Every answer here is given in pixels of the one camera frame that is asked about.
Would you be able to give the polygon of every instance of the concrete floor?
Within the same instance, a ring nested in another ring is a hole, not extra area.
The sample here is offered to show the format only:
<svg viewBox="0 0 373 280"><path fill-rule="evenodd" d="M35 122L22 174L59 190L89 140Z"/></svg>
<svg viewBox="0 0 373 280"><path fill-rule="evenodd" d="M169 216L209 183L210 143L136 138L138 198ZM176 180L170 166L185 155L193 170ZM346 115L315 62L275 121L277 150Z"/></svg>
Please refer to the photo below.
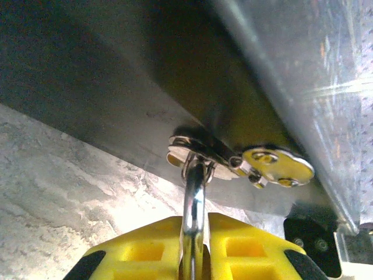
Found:
<svg viewBox="0 0 373 280"><path fill-rule="evenodd" d="M62 279L90 247L182 213L181 187L3 105L0 170L0 279ZM283 218L206 207L283 236Z"/></svg>

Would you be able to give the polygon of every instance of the black rubber strip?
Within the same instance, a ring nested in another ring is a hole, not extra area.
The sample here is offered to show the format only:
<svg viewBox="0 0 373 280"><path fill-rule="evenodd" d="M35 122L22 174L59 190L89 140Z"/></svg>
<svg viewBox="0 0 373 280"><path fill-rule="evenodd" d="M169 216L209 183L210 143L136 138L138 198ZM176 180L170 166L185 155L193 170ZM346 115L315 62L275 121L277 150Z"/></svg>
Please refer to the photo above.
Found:
<svg viewBox="0 0 373 280"><path fill-rule="evenodd" d="M285 255L302 280L328 280L324 272L309 256L294 250L286 250Z"/></svg>
<svg viewBox="0 0 373 280"><path fill-rule="evenodd" d="M64 280L89 280L105 255L105 251L96 251L81 258L64 277Z"/></svg>

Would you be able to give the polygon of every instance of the round metal plate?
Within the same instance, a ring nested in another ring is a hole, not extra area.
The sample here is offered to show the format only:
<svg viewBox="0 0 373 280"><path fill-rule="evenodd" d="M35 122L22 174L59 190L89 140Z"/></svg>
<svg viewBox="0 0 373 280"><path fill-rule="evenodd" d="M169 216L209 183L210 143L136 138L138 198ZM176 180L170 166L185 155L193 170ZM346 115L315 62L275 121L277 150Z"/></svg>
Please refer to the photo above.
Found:
<svg viewBox="0 0 373 280"><path fill-rule="evenodd" d="M268 181L283 187L307 184L315 174L306 160L281 149L253 148L242 157Z"/></svg>

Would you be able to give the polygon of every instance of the curved metal loop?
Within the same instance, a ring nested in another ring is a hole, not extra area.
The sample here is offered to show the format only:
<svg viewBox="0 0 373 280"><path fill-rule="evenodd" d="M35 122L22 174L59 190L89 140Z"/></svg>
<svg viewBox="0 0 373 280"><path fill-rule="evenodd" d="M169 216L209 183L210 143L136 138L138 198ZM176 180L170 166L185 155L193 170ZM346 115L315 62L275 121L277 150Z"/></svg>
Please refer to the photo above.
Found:
<svg viewBox="0 0 373 280"><path fill-rule="evenodd" d="M202 279L205 187L212 179L214 163L189 153L182 168L185 182L181 241L184 280Z"/></svg>

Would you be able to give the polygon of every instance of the screw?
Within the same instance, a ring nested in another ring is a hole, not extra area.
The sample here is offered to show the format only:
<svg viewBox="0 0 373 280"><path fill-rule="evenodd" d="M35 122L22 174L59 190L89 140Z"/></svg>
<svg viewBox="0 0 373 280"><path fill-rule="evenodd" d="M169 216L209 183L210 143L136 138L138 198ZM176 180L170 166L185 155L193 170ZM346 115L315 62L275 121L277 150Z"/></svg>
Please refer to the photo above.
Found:
<svg viewBox="0 0 373 280"><path fill-rule="evenodd" d="M286 188L291 188L299 185L299 182L297 180L291 179L291 178L282 178L277 181L281 186Z"/></svg>
<svg viewBox="0 0 373 280"><path fill-rule="evenodd" d="M264 188L268 181L255 169L251 169L249 172L249 181L254 185L256 188Z"/></svg>
<svg viewBox="0 0 373 280"><path fill-rule="evenodd" d="M299 247L302 247L302 248L304 247L303 240L300 239L299 237L294 238L293 243L295 245L298 245Z"/></svg>
<svg viewBox="0 0 373 280"><path fill-rule="evenodd" d="M329 248L327 242L324 239L321 239L321 238L316 240L315 247L316 247L317 250L319 250L321 252L326 252Z"/></svg>
<svg viewBox="0 0 373 280"><path fill-rule="evenodd" d="M264 165L271 165L272 163L277 162L279 159L278 156L269 152L256 152L253 153L251 157Z"/></svg>

